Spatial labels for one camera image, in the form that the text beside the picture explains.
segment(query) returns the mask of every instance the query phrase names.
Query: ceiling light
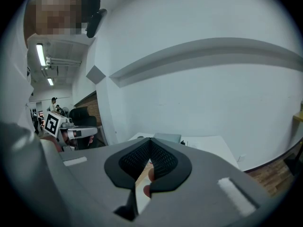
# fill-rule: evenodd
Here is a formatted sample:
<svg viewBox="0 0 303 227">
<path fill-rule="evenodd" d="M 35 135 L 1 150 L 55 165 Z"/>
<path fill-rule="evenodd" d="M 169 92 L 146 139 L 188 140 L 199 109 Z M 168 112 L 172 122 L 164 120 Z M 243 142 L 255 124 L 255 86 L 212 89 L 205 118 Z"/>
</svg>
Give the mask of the ceiling light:
<svg viewBox="0 0 303 227">
<path fill-rule="evenodd" d="M 37 52 L 38 52 L 41 66 L 45 66 L 45 60 L 44 60 L 44 55 L 43 55 L 43 46 L 42 46 L 42 44 L 37 44 L 36 47 L 37 47 Z"/>
<path fill-rule="evenodd" d="M 52 79 L 51 79 L 51 78 L 48 78 L 47 80 L 48 80 L 48 82 L 49 82 L 49 85 L 53 86 L 53 81 L 52 81 Z"/>
</svg>

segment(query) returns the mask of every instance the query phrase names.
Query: white desk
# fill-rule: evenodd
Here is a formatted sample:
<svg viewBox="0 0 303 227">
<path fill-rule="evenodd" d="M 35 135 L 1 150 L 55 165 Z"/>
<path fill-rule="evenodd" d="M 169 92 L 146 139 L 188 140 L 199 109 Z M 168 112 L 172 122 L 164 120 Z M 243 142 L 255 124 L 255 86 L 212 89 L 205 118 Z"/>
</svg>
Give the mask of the white desk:
<svg viewBox="0 0 303 227">
<path fill-rule="evenodd" d="M 129 140 L 134 140 L 139 136 L 153 137 L 153 134 L 137 133 Z M 186 146 L 195 145 L 194 148 L 210 152 L 214 155 L 226 160 L 234 167 L 239 168 L 237 161 L 233 157 L 231 150 L 221 136 L 207 136 L 207 137 L 181 137 L 181 141 L 185 142 Z"/>
</svg>

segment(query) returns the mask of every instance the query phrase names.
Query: power outlet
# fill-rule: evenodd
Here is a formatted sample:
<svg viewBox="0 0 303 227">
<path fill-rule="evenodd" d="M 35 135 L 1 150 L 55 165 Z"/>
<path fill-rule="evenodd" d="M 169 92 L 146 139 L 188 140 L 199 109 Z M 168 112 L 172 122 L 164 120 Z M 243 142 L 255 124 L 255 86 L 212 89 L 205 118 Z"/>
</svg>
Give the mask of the power outlet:
<svg viewBox="0 0 303 227">
<path fill-rule="evenodd" d="M 238 159 L 238 162 L 244 161 L 245 157 L 246 157 L 246 154 L 240 155 L 239 159 Z"/>
</svg>

